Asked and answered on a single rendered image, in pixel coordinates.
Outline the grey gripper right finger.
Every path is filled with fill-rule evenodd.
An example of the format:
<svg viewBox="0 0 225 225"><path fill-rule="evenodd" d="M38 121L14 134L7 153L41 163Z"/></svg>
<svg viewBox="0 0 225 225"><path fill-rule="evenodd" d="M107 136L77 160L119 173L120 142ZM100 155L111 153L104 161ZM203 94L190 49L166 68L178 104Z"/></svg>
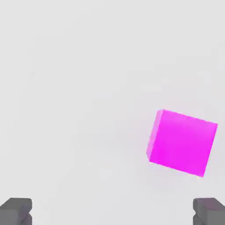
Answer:
<svg viewBox="0 0 225 225"><path fill-rule="evenodd" d="M195 198L193 209L193 225L225 225L225 206L216 198Z"/></svg>

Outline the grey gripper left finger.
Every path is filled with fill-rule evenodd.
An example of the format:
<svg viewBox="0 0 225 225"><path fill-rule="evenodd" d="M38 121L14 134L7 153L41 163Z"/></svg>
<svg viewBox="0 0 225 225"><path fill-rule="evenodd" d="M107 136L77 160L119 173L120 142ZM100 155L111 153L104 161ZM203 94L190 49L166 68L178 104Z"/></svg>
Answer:
<svg viewBox="0 0 225 225"><path fill-rule="evenodd" d="M30 198L9 198L0 206L0 225L32 225Z"/></svg>

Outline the small magenta cube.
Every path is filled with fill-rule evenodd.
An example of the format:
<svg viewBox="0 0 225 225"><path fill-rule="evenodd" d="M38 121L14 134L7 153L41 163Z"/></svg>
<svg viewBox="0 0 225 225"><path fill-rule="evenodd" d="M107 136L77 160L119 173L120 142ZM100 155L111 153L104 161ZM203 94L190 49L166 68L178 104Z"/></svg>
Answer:
<svg viewBox="0 0 225 225"><path fill-rule="evenodd" d="M146 155L156 163L203 177L218 124L169 110L158 110Z"/></svg>

